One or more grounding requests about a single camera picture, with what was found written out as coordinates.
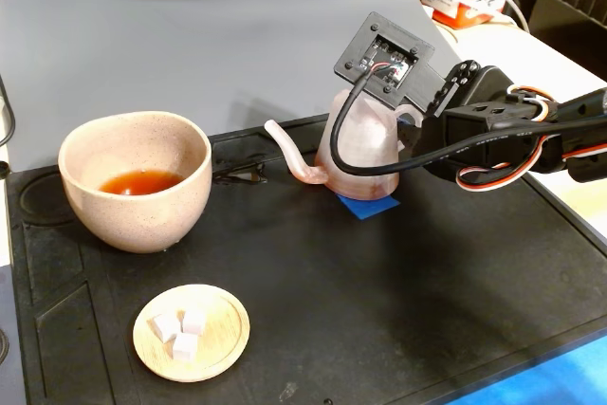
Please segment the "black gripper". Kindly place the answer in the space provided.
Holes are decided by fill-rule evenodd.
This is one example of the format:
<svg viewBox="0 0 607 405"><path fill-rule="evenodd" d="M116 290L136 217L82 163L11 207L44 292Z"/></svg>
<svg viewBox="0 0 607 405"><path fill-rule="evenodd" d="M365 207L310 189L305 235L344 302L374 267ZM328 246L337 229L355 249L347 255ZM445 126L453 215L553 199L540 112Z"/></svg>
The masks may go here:
<svg viewBox="0 0 607 405"><path fill-rule="evenodd" d="M398 122L399 151L421 156L458 141L490 131L493 123L515 117L516 102L506 98L511 80L494 65L480 66L473 60L456 65L449 73L448 86L457 85L438 118L423 121L422 128L404 120ZM516 140L494 140L467 149L425 167L431 174L453 181L460 168L493 167L516 161Z"/></svg>

